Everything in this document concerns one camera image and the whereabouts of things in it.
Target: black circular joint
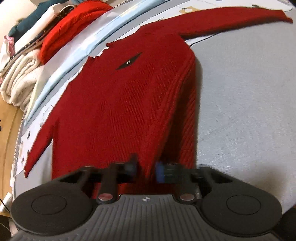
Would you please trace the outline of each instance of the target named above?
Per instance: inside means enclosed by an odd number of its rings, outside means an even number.
[[[58,235],[83,225],[92,202],[73,183],[48,182],[19,195],[11,207],[16,226],[37,235]]]
[[[50,194],[36,198],[32,203],[32,208],[39,214],[49,215],[61,212],[66,205],[65,198]]]
[[[239,237],[269,232],[282,215],[281,204],[273,195],[243,182],[217,185],[200,208],[213,227]]]
[[[226,204],[229,210],[240,215],[252,215],[261,208],[258,199],[248,195],[232,196],[227,200]]]

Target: ribbed knit texture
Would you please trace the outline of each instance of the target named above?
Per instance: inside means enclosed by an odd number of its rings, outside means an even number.
[[[71,39],[111,9],[113,7],[99,0],[88,0],[80,3],[44,38],[38,56],[40,61],[46,64]]]
[[[209,9],[147,24],[108,43],[100,57],[88,58],[53,108],[25,176],[53,139],[53,178],[137,153],[142,175],[120,192],[157,192],[151,180],[157,160],[195,166],[195,55],[184,39],[273,21],[292,22],[282,11]]]

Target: light blue fabric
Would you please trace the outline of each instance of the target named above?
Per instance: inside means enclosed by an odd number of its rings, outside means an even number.
[[[48,79],[41,94],[37,98],[25,125],[29,122],[35,111],[44,101],[49,92],[56,84],[81,60],[89,55],[104,39],[125,25],[130,20],[160,5],[166,0],[133,0],[122,4],[92,22],[87,28],[79,33],[75,38],[86,36],[83,42],[75,46],[73,52],[64,60],[59,68]]]

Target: sweater sleeve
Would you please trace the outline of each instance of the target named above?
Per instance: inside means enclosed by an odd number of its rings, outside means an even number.
[[[196,11],[142,26],[145,31],[179,34],[184,39],[201,37],[247,26],[276,21],[290,22],[282,10],[221,7]]]
[[[27,162],[24,167],[25,177],[27,178],[29,172],[32,170],[36,162],[39,160],[45,149],[49,146],[51,140],[54,138],[54,129],[58,125],[58,120],[60,113],[63,110],[64,104],[67,103],[67,100],[70,95],[70,89],[68,84],[66,90],[62,94],[61,98],[57,104],[52,109],[45,123],[41,127],[37,137],[34,141],[31,151],[28,154]]]

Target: red jacket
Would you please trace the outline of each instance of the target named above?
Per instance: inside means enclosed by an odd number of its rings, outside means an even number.
[[[44,38],[38,55],[40,61],[46,64],[64,45],[111,9],[113,7],[99,0],[88,0],[80,3]]]
[[[184,39],[273,21],[292,22],[282,11],[216,8],[150,23],[108,43],[100,57],[88,58],[53,108],[29,153],[25,176],[53,139],[53,178],[84,165],[128,161],[137,153],[141,179],[121,192],[157,192],[149,185],[155,161],[188,168],[196,162],[200,80]]]

